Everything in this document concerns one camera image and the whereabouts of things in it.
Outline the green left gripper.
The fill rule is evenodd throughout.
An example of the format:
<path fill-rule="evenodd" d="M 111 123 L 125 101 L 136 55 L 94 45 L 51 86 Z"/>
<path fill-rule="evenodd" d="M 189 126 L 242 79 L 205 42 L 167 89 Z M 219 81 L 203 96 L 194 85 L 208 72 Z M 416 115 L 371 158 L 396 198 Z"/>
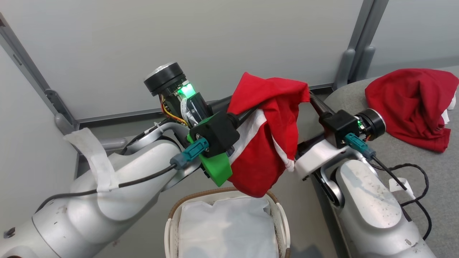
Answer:
<path fill-rule="evenodd" d="M 194 90 L 177 62 L 158 67 L 144 79 L 144 84 L 153 96 L 159 98 L 163 114 L 168 119 L 188 127 L 189 132 L 214 114 L 226 113 L 232 98 L 230 95 L 206 103 L 201 93 Z M 230 113 L 229 119 L 233 126 L 241 126 L 257 109 L 259 106 L 252 107 L 239 115 Z M 189 132 L 185 136 L 185 141 L 191 144 Z M 232 175 L 228 151 L 214 157 L 203 155 L 197 157 L 205 173 L 217 186 L 221 186 Z"/>

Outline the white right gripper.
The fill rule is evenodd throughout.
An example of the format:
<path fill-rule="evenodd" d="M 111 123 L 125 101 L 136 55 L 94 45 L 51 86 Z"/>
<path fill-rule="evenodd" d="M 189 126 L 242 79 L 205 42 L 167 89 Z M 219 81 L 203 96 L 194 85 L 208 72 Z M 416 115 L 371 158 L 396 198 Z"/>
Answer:
<path fill-rule="evenodd" d="M 309 92 L 310 103 L 318 114 L 319 118 L 326 118 L 335 115 L 336 113 L 328 107 L 318 96 L 312 91 Z M 368 122 L 372 131 L 372 136 L 366 140 L 373 141 L 385 134 L 386 124 L 383 117 L 374 109 L 367 108 L 356 116 L 362 116 L 364 122 Z M 341 154 L 351 154 L 361 160 L 363 163 L 369 163 L 371 160 L 363 157 L 362 154 L 350 147 L 336 148 L 325 139 L 325 133 L 297 144 L 297 158 L 294 163 L 294 172 L 301 178 L 305 179 L 313 172 L 324 166 L 326 163 L 338 158 Z"/>

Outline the red cloth with white stripe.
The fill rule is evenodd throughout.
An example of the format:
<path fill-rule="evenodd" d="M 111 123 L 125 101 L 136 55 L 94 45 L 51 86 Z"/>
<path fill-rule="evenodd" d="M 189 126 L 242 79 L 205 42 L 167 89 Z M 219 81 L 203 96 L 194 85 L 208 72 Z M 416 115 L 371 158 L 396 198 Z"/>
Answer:
<path fill-rule="evenodd" d="M 244 73 L 228 112 L 241 115 L 257 108 L 237 129 L 239 140 L 229 157 L 229 181 L 244 194 L 260 198 L 285 171 L 294 170 L 299 105 L 310 101 L 308 84 Z"/>

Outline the grey fabric sofa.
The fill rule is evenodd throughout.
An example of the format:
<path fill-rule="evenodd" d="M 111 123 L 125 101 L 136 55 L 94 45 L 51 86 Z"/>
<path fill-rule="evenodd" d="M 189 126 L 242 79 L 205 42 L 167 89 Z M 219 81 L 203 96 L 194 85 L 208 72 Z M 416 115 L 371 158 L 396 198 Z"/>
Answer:
<path fill-rule="evenodd" d="M 333 109 L 359 111 L 360 108 L 366 107 L 364 89 L 375 79 L 357 81 L 333 93 L 331 89 L 314 89 L 313 92 L 320 97 L 325 95 L 327 98 L 323 100 Z M 443 154 L 411 146 L 389 135 L 376 140 L 378 153 L 382 154 L 384 161 L 388 161 L 389 165 L 414 163 L 426 170 L 430 189 L 420 202 L 425 205 L 432 217 L 433 229 L 427 244 L 438 258 L 459 258 L 459 106 L 449 111 L 449 114 L 452 121 L 447 127 L 452 130 L 451 140 Z M 414 168 L 401 169 L 401 174 L 408 176 L 415 193 L 419 194 L 424 186 L 423 177 Z M 309 181 L 312 181 L 317 193 L 333 241 L 327 249 L 331 249 L 334 254 L 325 254 L 323 248 L 323 258 L 348 258 L 349 249 L 346 244 L 349 241 L 341 233 L 340 223 L 332 211 L 328 198 L 316 179 L 312 178 Z M 427 222 L 420 214 L 420 209 L 415 205 L 409 205 L 407 211 L 421 233 L 425 232 Z"/>

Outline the white basket liner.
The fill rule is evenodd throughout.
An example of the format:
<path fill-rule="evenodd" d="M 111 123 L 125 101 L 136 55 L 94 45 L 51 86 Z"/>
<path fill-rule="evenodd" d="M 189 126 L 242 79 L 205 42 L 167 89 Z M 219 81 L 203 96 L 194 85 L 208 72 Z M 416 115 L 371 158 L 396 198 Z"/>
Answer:
<path fill-rule="evenodd" d="M 264 198 L 238 197 L 182 206 L 178 258 L 279 258 Z"/>

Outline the grey curved partition foot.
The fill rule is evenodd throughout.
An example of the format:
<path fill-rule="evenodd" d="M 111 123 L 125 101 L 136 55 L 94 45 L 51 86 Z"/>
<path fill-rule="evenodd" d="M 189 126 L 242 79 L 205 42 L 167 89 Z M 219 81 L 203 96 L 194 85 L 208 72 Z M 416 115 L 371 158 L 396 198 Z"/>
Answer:
<path fill-rule="evenodd" d="M 54 122 L 55 122 L 56 127 L 59 129 L 59 131 L 61 131 L 61 133 L 64 135 L 67 135 L 67 134 L 70 134 L 76 131 L 74 126 L 72 126 L 72 124 L 70 124 L 67 121 L 64 115 L 60 113 L 54 116 Z M 107 152 L 122 149 L 128 143 L 126 138 L 108 138 L 108 139 L 99 139 L 99 141 Z"/>

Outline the white wicker-rimmed laundry basket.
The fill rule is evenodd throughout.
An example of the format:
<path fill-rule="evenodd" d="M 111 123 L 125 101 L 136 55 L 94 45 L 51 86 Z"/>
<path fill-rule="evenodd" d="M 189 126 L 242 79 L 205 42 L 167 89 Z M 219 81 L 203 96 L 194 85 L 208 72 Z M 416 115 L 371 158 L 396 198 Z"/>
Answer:
<path fill-rule="evenodd" d="M 204 201 L 207 204 L 214 204 L 215 201 L 247 197 L 246 194 L 236 190 L 234 187 L 213 189 L 194 193 L 177 201 L 171 209 L 165 226 L 164 246 L 166 258 L 178 258 L 179 256 L 179 221 L 181 208 L 184 204 L 195 201 Z M 286 213 L 277 197 L 272 192 L 267 192 L 263 197 L 269 203 L 269 215 L 274 219 L 276 243 L 278 245 L 280 258 L 291 258 L 291 237 L 290 228 Z"/>

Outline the grey partition post with bracket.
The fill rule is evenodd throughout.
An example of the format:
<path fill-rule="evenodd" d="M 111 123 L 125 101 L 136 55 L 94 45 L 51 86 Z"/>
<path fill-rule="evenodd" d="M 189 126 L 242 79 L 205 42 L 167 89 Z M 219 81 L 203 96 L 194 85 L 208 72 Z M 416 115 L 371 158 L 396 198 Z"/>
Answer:
<path fill-rule="evenodd" d="M 52 89 L 39 71 L 22 43 L 13 32 L 5 16 L 0 12 L 0 46 L 6 51 L 10 59 L 18 67 L 26 80 L 34 88 L 44 104 L 53 113 L 54 123 L 62 134 L 70 134 L 79 130 L 79 123 L 72 116 L 68 107 Z"/>

